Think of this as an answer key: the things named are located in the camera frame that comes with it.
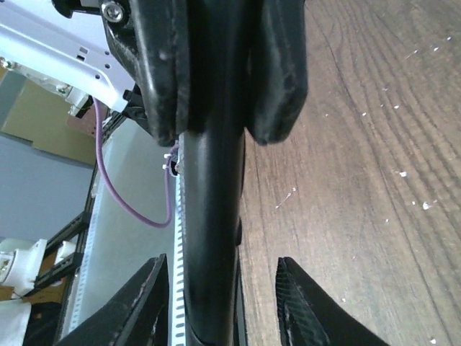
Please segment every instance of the wooden floor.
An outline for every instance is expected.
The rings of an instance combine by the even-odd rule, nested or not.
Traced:
[[[277,258],[393,345],[461,345],[461,0],[306,0],[310,94],[248,141],[250,346],[280,345]]]

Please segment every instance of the metal screw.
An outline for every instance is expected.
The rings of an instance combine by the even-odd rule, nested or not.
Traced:
[[[120,23],[125,16],[125,10],[122,5],[115,1],[105,1],[101,9],[104,18],[111,23]]]

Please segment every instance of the black plastic bracket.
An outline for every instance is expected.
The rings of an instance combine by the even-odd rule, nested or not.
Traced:
[[[98,7],[82,6],[80,0],[51,0],[51,3],[62,16],[72,18],[74,12],[99,14]]]
[[[186,0],[118,3],[126,18],[103,19],[109,48],[141,90],[148,132],[160,145],[172,146],[187,129],[189,112]]]
[[[123,110],[122,114],[125,117],[134,120],[144,131],[151,133],[149,129],[149,122],[144,109],[143,95],[139,86],[135,86],[132,91],[125,90],[123,98],[128,101],[127,107]]]

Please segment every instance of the white bracket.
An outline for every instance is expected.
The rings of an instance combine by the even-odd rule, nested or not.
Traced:
[[[48,0],[0,1],[0,56],[121,112],[135,82],[110,54],[100,16],[61,16]]]
[[[67,256],[75,252],[76,245],[70,241],[63,241],[58,251],[56,252],[55,265],[64,260]]]
[[[6,275],[0,284],[14,288],[12,298],[20,298],[34,289],[45,254],[46,240],[37,241],[30,249],[16,249],[14,252],[0,252],[2,268]]]

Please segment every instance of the black shaft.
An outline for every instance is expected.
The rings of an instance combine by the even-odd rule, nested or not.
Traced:
[[[246,67],[254,3],[188,3],[190,121],[181,139],[188,346],[233,342]]]

